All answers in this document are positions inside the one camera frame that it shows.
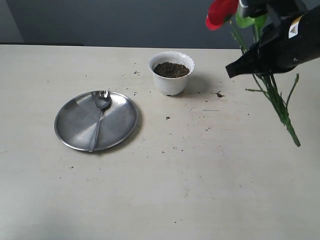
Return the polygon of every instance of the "green leaf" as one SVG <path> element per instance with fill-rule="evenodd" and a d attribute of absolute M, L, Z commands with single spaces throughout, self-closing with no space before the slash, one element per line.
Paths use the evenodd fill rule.
<path fill-rule="evenodd" d="M 239 15 L 238 12 L 236 12 L 236 15 L 235 15 L 235 20 L 236 20 L 236 23 L 238 24 L 238 26 L 240 28 L 247 28 L 251 25 L 255 25 L 256 27 L 258 28 L 262 28 L 265 23 L 266 23 L 266 20 L 267 20 L 267 15 L 262 15 L 262 16 L 259 16 L 259 17 L 255 17 L 255 18 L 252 18 L 252 17 L 241 17 Z"/>

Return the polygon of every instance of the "spoon handle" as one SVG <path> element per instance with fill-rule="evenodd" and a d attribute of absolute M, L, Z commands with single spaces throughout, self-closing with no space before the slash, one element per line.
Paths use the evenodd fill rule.
<path fill-rule="evenodd" d="M 98 120 L 96 121 L 96 125 L 95 125 L 95 129 L 92 135 L 92 139 L 91 139 L 91 143 L 90 143 L 90 147 L 89 147 L 89 152 L 92 153 L 96 147 L 96 142 L 98 140 L 98 132 L 99 132 L 99 126 L 100 126 L 100 118 L 101 118 L 101 113 L 102 110 L 99 110 L 99 117 Z"/>

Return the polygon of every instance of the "plate rim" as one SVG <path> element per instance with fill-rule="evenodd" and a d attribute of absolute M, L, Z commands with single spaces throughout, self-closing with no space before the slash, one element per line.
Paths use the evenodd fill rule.
<path fill-rule="evenodd" d="M 58 130 L 57 130 L 57 119 L 58 119 L 58 116 L 60 115 L 60 112 L 62 111 L 62 109 L 65 108 L 66 105 L 68 105 L 70 102 L 72 102 L 73 100 L 81 97 L 81 96 L 84 96 L 84 95 L 88 95 L 88 94 L 91 94 L 91 93 L 94 93 L 94 92 L 99 92 L 101 90 L 94 90 L 94 91 L 88 91 L 88 92 L 85 92 L 85 93 L 82 93 L 78 96 L 75 96 L 74 98 L 72 98 L 71 100 L 67 101 L 61 108 L 60 110 L 58 111 L 58 113 L 56 114 L 55 116 L 55 119 L 54 119 L 54 132 L 55 132 L 55 135 L 58 137 L 58 139 L 64 144 L 66 145 L 67 147 L 69 148 L 72 148 L 74 150 L 78 150 L 78 151 L 82 151 L 82 152 L 89 152 L 89 149 L 83 149 L 83 148 L 79 148 L 79 147 L 76 147 L 76 146 L 73 146 L 69 143 L 67 143 L 66 141 L 64 141 L 61 136 L 59 135 L 58 133 Z M 120 95 L 122 96 L 123 98 L 127 99 L 134 107 L 134 110 L 135 110 L 135 122 L 134 122 L 134 125 L 133 125 L 133 128 L 128 132 L 127 135 L 125 135 L 123 138 L 121 138 L 119 141 L 115 142 L 114 144 L 112 145 L 108 145 L 106 147 L 102 147 L 102 148 L 96 148 L 93 150 L 93 152 L 98 152 L 98 151 L 102 151 L 102 150 L 106 150 L 106 149 L 109 149 L 109 148 L 112 148 L 120 143 L 122 143 L 124 140 L 126 140 L 130 135 L 131 133 L 134 131 L 134 129 L 136 128 L 137 126 L 137 123 L 138 123 L 138 118 L 139 118 L 139 109 L 137 107 L 137 105 L 135 104 L 134 101 L 132 101 L 131 98 L 127 97 L 126 95 L 122 94 L 122 93 L 119 93 L 119 92 L 116 92 L 116 91 L 109 91 L 109 93 L 112 93 L 112 94 L 117 94 L 117 95 Z"/>

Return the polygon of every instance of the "gray wall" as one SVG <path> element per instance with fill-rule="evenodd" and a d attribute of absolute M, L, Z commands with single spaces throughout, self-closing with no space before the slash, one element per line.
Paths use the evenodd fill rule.
<path fill-rule="evenodd" d="M 23 38 L 5 0 L 0 0 L 0 43 L 1 42 L 23 42 Z"/>
<path fill-rule="evenodd" d="M 209 31 L 212 0 L 6 0 L 27 43 L 85 46 L 238 48 L 227 24 Z M 305 0 L 308 7 L 319 0 Z M 243 31 L 252 40 L 251 31 Z"/>

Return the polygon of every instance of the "bottle label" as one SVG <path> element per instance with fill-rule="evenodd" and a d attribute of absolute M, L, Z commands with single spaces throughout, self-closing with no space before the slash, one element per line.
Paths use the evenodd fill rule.
<path fill-rule="evenodd" d="M 293 38 L 293 37 L 298 35 L 298 30 L 299 30 L 298 27 L 299 27 L 299 23 L 300 23 L 300 20 L 301 20 L 302 16 L 298 17 L 296 20 L 294 20 L 291 23 L 291 26 L 289 28 L 289 39 L 291 39 L 291 38 Z"/>

